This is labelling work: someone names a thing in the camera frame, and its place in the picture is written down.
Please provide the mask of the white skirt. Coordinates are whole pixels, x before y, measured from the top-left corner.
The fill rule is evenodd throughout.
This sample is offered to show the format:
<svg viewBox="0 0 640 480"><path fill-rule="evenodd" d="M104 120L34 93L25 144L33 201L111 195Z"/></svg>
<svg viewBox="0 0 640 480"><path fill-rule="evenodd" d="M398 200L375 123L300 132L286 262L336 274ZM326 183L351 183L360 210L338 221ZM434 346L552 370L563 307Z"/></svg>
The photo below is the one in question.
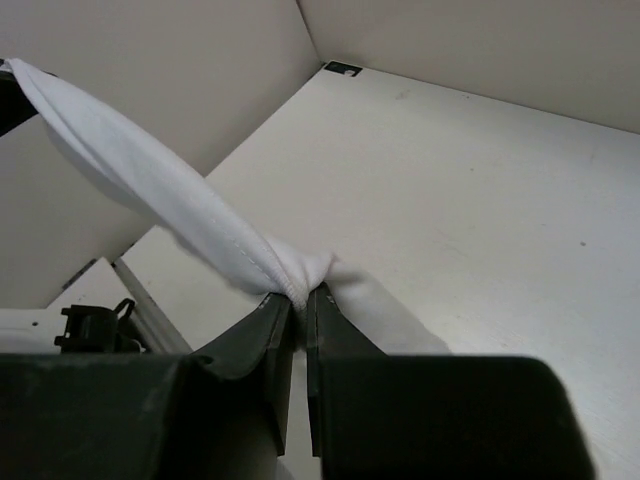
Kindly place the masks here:
<svg viewBox="0 0 640 480"><path fill-rule="evenodd" d="M311 292L327 283L356 327L390 354L447 354L430 332L373 276L331 252L306 254L263 236L205 179L151 134L76 86L20 60L14 76L43 118L51 142L115 202L170 231L190 254L247 295L286 296L304 314Z"/></svg>

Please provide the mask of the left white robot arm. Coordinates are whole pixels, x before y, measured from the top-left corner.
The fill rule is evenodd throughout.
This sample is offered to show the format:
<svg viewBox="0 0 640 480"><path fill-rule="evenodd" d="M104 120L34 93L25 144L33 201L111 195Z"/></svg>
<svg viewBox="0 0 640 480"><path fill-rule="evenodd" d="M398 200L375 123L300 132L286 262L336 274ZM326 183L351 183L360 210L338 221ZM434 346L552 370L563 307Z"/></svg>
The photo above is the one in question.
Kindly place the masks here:
<svg viewBox="0 0 640 480"><path fill-rule="evenodd" d="M7 134L35 115L46 122L50 139L74 167L100 188L107 171L92 159L71 124L91 96L57 76L22 60L1 63L1 133ZM135 302L124 299L115 309L72 305L55 317L48 310L1 311L3 354L117 352L125 348L119 327Z"/></svg>

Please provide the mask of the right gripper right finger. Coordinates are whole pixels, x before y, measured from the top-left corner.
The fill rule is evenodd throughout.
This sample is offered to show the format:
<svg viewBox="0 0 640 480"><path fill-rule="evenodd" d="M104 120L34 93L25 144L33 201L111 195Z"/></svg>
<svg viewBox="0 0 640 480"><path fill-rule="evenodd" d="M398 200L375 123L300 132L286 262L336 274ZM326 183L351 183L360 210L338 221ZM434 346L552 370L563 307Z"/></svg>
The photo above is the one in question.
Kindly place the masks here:
<svg viewBox="0 0 640 480"><path fill-rule="evenodd" d="M395 479L392 362L322 284L309 298L307 398L312 452L324 479Z"/></svg>

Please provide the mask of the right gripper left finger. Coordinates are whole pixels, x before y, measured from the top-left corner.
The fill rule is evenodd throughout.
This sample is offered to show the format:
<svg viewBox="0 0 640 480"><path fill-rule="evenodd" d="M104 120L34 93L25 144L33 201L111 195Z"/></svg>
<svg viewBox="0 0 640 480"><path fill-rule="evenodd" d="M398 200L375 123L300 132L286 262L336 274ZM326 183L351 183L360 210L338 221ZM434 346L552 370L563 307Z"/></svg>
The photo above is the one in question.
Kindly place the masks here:
<svg viewBox="0 0 640 480"><path fill-rule="evenodd" d="M293 360L291 302L267 295L193 353L205 390L196 468L204 479L273 479L285 452Z"/></svg>

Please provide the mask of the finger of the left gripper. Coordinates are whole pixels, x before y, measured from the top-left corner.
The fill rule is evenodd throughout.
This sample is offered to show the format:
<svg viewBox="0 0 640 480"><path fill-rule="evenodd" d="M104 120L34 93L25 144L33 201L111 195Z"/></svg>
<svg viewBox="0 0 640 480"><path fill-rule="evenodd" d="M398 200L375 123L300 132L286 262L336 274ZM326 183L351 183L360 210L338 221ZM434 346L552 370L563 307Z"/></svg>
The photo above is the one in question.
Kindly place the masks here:
<svg viewBox="0 0 640 480"><path fill-rule="evenodd" d="M15 76L7 71L1 72L0 108L0 136L6 135L38 114Z"/></svg>

